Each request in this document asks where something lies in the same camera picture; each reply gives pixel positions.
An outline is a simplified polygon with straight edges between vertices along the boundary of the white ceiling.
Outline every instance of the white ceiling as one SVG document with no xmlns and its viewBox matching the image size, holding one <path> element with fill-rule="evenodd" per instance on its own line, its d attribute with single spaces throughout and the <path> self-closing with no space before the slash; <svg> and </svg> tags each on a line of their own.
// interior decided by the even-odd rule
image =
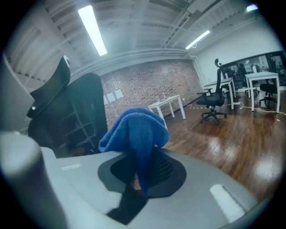
<svg viewBox="0 0 286 229">
<path fill-rule="evenodd" d="M 99 56 L 78 10 L 92 5 L 108 54 Z M 240 0 L 41 0 L 16 28 L 5 53 L 20 80 L 35 89 L 59 59 L 71 61 L 71 80 L 132 64 L 194 55 L 261 16 Z M 194 39 L 210 34 L 187 47 Z"/>
</svg>

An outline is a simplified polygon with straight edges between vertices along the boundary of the brick wall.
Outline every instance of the brick wall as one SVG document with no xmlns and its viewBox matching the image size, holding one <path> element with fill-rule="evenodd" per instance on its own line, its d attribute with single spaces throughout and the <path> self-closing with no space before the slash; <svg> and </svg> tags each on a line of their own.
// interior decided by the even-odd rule
<svg viewBox="0 0 286 229">
<path fill-rule="evenodd" d="M 118 116 L 129 107 L 146 107 L 163 98 L 181 95 L 185 102 L 196 99 L 202 87 L 191 60 L 161 60 L 137 64 L 101 76 L 104 95 L 120 89 L 123 98 L 105 105 L 108 128 Z M 177 101 L 172 102 L 173 110 L 179 109 Z M 168 105 L 161 107 L 163 115 L 170 114 Z"/>
</svg>

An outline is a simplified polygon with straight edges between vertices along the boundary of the fluorescent light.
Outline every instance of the fluorescent light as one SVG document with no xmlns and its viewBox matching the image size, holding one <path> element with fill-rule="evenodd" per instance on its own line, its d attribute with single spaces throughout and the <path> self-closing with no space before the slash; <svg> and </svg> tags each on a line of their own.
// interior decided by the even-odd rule
<svg viewBox="0 0 286 229">
<path fill-rule="evenodd" d="M 210 31 L 207 30 L 206 32 L 204 32 L 201 36 L 199 36 L 197 39 L 195 39 L 192 43 L 190 43 L 186 49 L 189 49 L 190 47 L 192 47 L 195 43 L 197 43 L 200 39 L 202 39 L 204 36 L 206 36 L 207 34 L 209 34 Z"/>
<path fill-rule="evenodd" d="M 80 18 L 99 55 L 107 54 L 91 5 L 81 8 Z"/>
<path fill-rule="evenodd" d="M 247 12 L 253 11 L 253 10 L 256 10 L 256 9 L 258 9 L 258 7 L 255 4 L 252 4 L 252 5 L 249 5 L 248 7 L 246 7 L 246 11 Z"/>
</svg>

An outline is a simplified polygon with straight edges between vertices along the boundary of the blue towel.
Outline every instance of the blue towel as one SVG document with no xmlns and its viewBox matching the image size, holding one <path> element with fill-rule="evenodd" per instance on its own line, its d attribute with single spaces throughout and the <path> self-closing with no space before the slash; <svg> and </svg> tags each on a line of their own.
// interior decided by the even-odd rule
<svg viewBox="0 0 286 229">
<path fill-rule="evenodd" d="M 124 111 L 99 142 L 99 150 L 136 152 L 136 172 L 142 191 L 146 192 L 147 171 L 152 147 L 169 141 L 164 120 L 153 112 L 132 107 Z"/>
</svg>

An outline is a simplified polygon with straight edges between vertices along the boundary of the hardwood floor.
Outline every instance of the hardwood floor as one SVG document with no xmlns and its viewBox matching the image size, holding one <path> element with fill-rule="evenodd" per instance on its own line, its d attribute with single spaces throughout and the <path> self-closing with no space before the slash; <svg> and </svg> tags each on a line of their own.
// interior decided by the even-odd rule
<svg viewBox="0 0 286 229">
<path fill-rule="evenodd" d="M 237 95 L 235 101 L 251 106 L 251 100 L 244 93 Z M 258 100 L 264 95 L 262 92 L 255 98 L 255 107 L 259 107 Z M 276 110 L 276 104 L 271 104 L 269 110 Z M 240 106 L 236 105 L 234 110 L 231 106 L 218 107 L 217 111 L 228 114 L 227 119 L 220 115 L 219 126 L 213 118 L 199 123 L 205 109 L 185 107 L 185 120 L 177 111 L 175 118 L 169 116 L 165 119 L 170 141 L 164 148 L 213 164 L 261 201 L 275 192 L 284 169 L 286 116 L 252 112 L 249 108 L 240 110 Z M 194 103 L 193 107 L 204 106 Z M 285 93 L 281 93 L 280 111 L 286 113 Z"/>
</svg>

